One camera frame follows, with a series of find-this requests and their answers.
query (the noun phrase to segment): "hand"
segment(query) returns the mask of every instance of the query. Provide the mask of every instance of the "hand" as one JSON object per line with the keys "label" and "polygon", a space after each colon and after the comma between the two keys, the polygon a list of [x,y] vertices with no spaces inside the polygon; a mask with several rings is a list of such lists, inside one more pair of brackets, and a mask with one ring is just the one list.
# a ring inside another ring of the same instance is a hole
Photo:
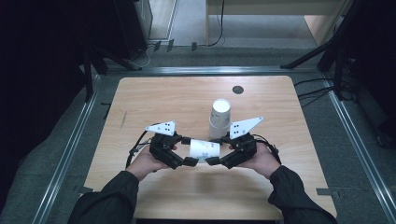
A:
{"label": "hand", "polygon": [[149,147],[145,146],[137,155],[136,159],[126,168],[126,171],[132,173],[139,181],[142,181],[148,174],[161,169],[167,169],[169,166],[161,161],[157,161],[149,152]]}
{"label": "hand", "polygon": [[237,167],[249,168],[265,178],[269,179],[270,175],[279,168],[280,164],[272,155],[269,148],[263,143],[257,143],[257,152],[249,161],[239,164]]}

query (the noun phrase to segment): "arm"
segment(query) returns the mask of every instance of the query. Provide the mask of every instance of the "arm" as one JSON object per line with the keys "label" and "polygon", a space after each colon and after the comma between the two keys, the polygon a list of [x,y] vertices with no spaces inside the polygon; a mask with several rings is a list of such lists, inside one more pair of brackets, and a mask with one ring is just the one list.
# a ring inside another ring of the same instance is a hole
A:
{"label": "arm", "polygon": [[145,147],[101,192],[81,196],[68,223],[131,223],[136,207],[139,181],[153,171],[168,168],[155,160]]}
{"label": "arm", "polygon": [[257,144],[257,153],[239,167],[250,168],[271,181],[274,191],[268,203],[282,211],[285,223],[337,223],[335,218],[314,203],[304,191],[301,178],[281,166],[265,144]]}

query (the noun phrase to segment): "person's left hand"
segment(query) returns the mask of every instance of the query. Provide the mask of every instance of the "person's left hand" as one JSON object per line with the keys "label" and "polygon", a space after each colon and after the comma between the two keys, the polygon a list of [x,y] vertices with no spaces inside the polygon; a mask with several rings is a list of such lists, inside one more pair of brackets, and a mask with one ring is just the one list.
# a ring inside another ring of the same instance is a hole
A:
{"label": "person's left hand", "polygon": [[161,161],[157,161],[149,152],[149,147],[145,146],[137,155],[136,159],[126,168],[126,171],[132,173],[139,181],[142,181],[148,174],[161,169],[167,169],[169,166]]}

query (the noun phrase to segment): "black sleeve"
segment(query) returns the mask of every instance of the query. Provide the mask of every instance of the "black sleeve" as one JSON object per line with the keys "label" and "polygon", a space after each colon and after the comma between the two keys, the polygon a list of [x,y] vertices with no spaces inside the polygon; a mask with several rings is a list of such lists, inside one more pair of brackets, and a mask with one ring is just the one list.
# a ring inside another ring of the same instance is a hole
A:
{"label": "black sleeve", "polygon": [[101,192],[81,196],[68,223],[128,223],[132,222],[139,180],[121,171]]}
{"label": "black sleeve", "polygon": [[335,218],[314,203],[304,191],[301,178],[285,166],[280,166],[270,176],[274,191],[268,203],[282,211],[285,224],[337,223]]}

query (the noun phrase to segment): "wooden table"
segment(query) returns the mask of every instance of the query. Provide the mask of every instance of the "wooden table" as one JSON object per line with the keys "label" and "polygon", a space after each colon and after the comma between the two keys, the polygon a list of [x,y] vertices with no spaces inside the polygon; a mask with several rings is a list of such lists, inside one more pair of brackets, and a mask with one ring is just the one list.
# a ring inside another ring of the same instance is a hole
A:
{"label": "wooden table", "polygon": [[[233,93],[234,86],[244,88]],[[96,149],[85,186],[100,190],[125,167],[128,151],[149,126],[176,121],[177,133],[209,140],[213,102],[232,104],[233,121],[264,116],[251,133],[264,136],[280,150],[284,165],[297,172],[307,194],[336,216],[331,196],[304,114],[289,77],[127,77],[120,81]],[[188,156],[189,146],[177,154]],[[230,153],[228,145],[221,155]],[[267,202],[273,187],[252,170],[199,163],[149,175],[139,185],[136,218],[177,219],[282,219]]]}
{"label": "wooden table", "polygon": [[[338,19],[352,0],[226,0],[224,15],[305,15],[318,46],[332,34]],[[206,0],[206,44],[209,44],[209,16],[221,15],[222,0]]]}

